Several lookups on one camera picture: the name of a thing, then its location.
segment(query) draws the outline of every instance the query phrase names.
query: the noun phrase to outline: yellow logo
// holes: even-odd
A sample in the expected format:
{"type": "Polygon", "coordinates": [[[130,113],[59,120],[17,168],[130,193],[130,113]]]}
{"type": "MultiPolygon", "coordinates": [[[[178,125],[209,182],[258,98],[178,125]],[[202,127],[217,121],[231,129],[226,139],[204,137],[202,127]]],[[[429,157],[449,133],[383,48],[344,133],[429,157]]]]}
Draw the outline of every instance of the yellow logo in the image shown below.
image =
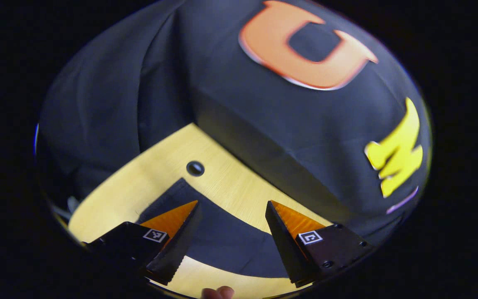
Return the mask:
{"type": "Polygon", "coordinates": [[[383,180],[383,198],[389,197],[422,164],[422,146],[413,149],[419,132],[418,113],[409,98],[405,99],[405,104],[407,113],[396,129],[383,141],[372,141],[364,148],[364,154],[372,167],[381,170],[379,178],[383,180]]]}

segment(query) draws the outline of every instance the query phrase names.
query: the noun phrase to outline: orange logo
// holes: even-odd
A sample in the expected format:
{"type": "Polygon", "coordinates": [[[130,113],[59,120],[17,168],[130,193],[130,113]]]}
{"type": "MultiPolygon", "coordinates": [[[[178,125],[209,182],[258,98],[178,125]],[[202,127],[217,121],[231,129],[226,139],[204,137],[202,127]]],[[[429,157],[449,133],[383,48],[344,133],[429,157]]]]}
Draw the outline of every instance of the orange logo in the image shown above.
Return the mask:
{"type": "Polygon", "coordinates": [[[344,87],[377,57],[353,36],[334,30],[340,37],[335,49],[322,61],[315,62],[296,53],[290,38],[308,23],[325,24],[320,17],[294,5],[265,1],[267,6],[251,19],[239,34],[245,53],[257,63],[303,87],[332,91],[344,87]]]}

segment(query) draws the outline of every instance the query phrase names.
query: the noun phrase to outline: light wood surface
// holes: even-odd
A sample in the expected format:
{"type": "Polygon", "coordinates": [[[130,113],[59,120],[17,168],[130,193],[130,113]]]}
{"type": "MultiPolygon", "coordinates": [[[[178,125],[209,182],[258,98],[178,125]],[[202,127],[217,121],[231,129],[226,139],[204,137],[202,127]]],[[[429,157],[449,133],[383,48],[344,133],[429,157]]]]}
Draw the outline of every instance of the light wood surface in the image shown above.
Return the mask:
{"type": "MultiPolygon", "coordinates": [[[[264,216],[269,200],[321,225],[332,224],[263,180],[191,124],[141,153],[97,187],[73,214],[70,232],[79,241],[91,242],[123,221],[135,222],[180,178],[233,216],[266,233],[271,233],[264,216]],[[188,174],[186,165],[190,161],[204,165],[202,176],[188,174]]],[[[157,285],[195,298],[200,297],[203,288],[222,285],[235,290],[234,299],[271,297],[297,290],[288,278],[233,274],[189,257],[184,257],[168,286],[157,285]]]]}

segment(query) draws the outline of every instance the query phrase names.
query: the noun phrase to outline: black background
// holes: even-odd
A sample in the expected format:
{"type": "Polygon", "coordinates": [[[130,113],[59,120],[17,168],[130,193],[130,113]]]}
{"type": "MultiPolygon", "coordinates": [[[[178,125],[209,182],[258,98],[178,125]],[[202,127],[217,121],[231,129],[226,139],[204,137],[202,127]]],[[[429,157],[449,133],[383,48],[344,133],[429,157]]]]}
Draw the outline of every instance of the black background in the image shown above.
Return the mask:
{"type": "MultiPolygon", "coordinates": [[[[55,75],[89,40],[148,3],[0,2],[0,297],[157,297],[106,274],[65,235],[36,186],[32,160],[38,111],[55,75]]],[[[325,4],[413,74],[431,109],[434,155],[424,199],[404,226],[317,297],[478,298],[478,2],[325,4]]]]}

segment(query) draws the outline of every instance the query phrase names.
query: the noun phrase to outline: screw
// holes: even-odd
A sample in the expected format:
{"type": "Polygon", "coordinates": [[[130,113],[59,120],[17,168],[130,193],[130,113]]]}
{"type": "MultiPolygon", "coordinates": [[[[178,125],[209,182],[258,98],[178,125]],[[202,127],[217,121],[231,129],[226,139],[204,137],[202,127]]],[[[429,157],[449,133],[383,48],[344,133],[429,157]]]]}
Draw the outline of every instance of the screw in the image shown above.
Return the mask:
{"type": "Polygon", "coordinates": [[[333,262],[332,262],[332,261],[326,261],[326,262],[324,262],[324,263],[322,264],[322,266],[324,266],[324,267],[331,267],[331,266],[333,266],[333,262]]]}

